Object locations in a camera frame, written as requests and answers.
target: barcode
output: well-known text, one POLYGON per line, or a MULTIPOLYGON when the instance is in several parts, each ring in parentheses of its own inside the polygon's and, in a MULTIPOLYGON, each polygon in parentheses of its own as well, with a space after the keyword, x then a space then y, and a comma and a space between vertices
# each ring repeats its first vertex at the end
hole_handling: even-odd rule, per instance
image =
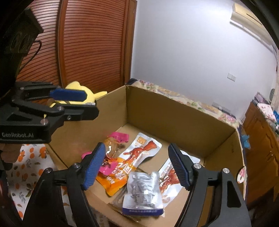
POLYGON ((142 204, 144 207, 149 207, 149 208, 155 208, 155 204, 154 203, 143 203, 142 204))

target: brown sliding door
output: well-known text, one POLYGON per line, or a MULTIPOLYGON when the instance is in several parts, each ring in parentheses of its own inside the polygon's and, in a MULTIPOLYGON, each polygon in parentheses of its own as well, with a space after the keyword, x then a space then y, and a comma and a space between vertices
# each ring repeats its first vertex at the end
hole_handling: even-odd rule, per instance
POLYGON ((129 79, 136 0, 34 0, 30 7, 44 29, 37 38, 43 45, 19 80, 62 87, 79 81, 96 93, 129 79))

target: human hand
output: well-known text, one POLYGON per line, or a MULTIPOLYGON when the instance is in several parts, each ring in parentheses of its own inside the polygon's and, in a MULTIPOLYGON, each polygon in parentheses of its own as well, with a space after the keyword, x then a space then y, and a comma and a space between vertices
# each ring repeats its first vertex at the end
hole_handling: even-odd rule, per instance
POLYGON ((22 144, 3 144, 0 143, 1 159, 6 163, 14 163, 17 161, 20 154, 22 144))

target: silver snack package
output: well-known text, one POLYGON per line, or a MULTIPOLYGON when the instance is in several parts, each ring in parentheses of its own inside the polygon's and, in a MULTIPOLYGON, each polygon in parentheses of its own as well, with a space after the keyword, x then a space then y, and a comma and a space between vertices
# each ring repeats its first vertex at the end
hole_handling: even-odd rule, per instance
POLYGON ((158 172, 130 172, 127 190, 123 201, 123 214, 159 216, 164 213, 158 172))

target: cardboard box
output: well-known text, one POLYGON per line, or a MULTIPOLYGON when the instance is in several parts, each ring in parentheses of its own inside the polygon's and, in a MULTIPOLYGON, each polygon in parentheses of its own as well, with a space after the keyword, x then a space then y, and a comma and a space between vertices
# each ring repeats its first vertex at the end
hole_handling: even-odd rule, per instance
MULTIPOLYGON (((163 95, 133 86, 123 86, 97 100, 99 116, 93 121, 65 122, 56 130, 48 148, 55 160, 70 166, 81 161, 84 152, 91 151, 115 131, 130 135, 128 147, 139 132, 151 136, 162 148, 151 159, 139 165, 145 172, 158 171, 168 159, 167 148, 176 143, 180 149, 200 158, 209 170, 229 168, 236 176, 244 166, 239 134, 232 126, 190 106, 163 95)), ((187 200, 184 188, 166 207, 165 217, 142 218, 136 223, 108 204, 117 194, 109 197, 97 181, 86 192, 89 204, 119 226, 174 226, 187 200)), ((200 221, 206 221, 210 199, 200 221)))

